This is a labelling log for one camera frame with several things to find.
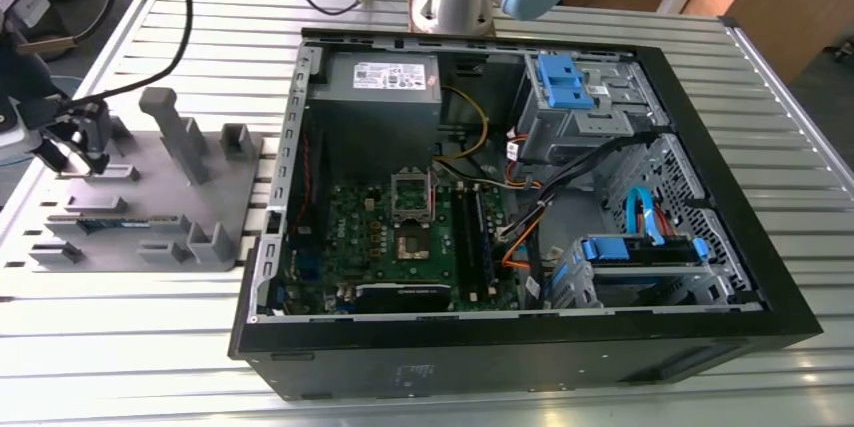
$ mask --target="blue plastic latch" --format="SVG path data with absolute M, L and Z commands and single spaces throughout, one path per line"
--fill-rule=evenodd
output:
M 552 282 L 549 283 L 549 285 L 553 289 L 556 288 L 556 285 L 558 285 L 558 282 L 561 282 L 561 279 L 566 277 L 566 274 L 569 272 L 570 272 L 570 264 L 565 262 L 561 268 L 558 269 L 558 272 L 556 273 L 556 275 L 552 276 Z
M 602 260 L 629 260 L 626 241 L 620 237 L 597 237 L 593 239 Z
M 594 101 L 582 83 L 585 74 L 576 67 L 573 58 L 569 55 L 541 55 L 538 61 L 549 106 L 557 109 L 593 109 Z
M 693 240 L 693 243 L 700 258 L 704 260 L 709 260 L 709 244 L 706 244 L 706 241 L 698 237 Z
M 598 257 L 597 246 L 590 240 L 582 240 L 582 249 L 585 251 L 585 258 L 588 260 L 596 260 Z

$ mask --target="metal work surface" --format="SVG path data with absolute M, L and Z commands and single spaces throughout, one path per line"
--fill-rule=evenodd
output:
M 319 0 L 341 7 L 350 0 Z M 161 82 L 203 131 L 243 122 L 281 129 L 299 29 L 405 30 L 406 2 L 326 18 L 303 0 L 197 0 L 187 56 Z M 183 0 L 135 0 L 82 86 L 115 87 L 161 70 Z M 38 274 L 27 251 L 62 202 L 31 167 L 0 214 L 0 424 L 65 425 L 841 425 L 854 419 L 852 175 L 746 39 L 716 19 L 561 8 L 537 22 L 497 16 L 500 35 L 664 49 L 745 188 L 825 334 L 661 387 L 395 400 L 286 403 L 226 356 L 242 269 L 225 273 Z M 154 130 L 141 92 L 111 102 Z M 263 153 L 275 152 L 266 139 Z M 269 198 L 262 160 L 253 202 Z M 245 232 L 258 231 L 253 209 Z M 245 238 L 243 249 L 250 243 Z

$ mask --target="yellow wire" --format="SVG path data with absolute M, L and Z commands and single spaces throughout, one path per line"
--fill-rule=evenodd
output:
M 437 156 L 437 159 L 440 159 L 440 160 L 462 159 L 462 158 L 470 156 L 472 154 L 474 154 L 477 152 L 477 150 L 486 143 L 486 137 L 488 137 L 488 135 L 490 133 L 490 119 L 486 116 L 486 112 L 484 110 L 484 107 L 481 107 L 481 104 L 478 104 L 478 102 L 476 102 L 476 99 L 473 99 L 466 92 L 460 90 L 457 87 L 452 87 L 452 86 L 448 86 L 448 85 L 442 86 L 442 88 L 446 89 L 446 90 L 450 90 L 454 93 L 457 93 L 457 95 L 460 95 L 464 98 L 464 100 L 472 104 L 472 106 L 478 111 L 478 115 L 481 116 L 482 128 L 481 128 L 481 138 L 478 139 L 478 143 L 472 147 L 472 149 L 468 149 L 464 152 L 460 152 L 460 153 L 452 154 L 452 155 L 438 155 Z

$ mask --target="orange wire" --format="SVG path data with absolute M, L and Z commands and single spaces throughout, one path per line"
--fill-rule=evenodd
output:
M 544 220 L 544 215 L 545 215 L 545 213 L 540 215 L 537 220 L 534 222 L 532 222 L 532 225 L 529 225 L 529 228 L 525 229 L 525 232 L 522 232 L 522 235 L 520 236 L 520 238 L 514 242 L 513 247 L 510 247 L 510 250 L 508 250 L 508 253 L 505 254 L 505 257 L 502 258 L 502 265 L 505 265 L 505 266 L 509 265 L 510 257 L 513 256 L 513 253 L 517 251 L 517 249 L 522 245 L 522 242 L 525 241 L 525 238 L 532 234 L 532 231 L 534 230 L 534 228 L 540 224 L 540 221 Z

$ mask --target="power supply label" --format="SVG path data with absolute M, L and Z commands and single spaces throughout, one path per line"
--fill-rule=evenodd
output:
M 361 62 L 354 67 L 355 89 L 428 90 L 424 64 Z

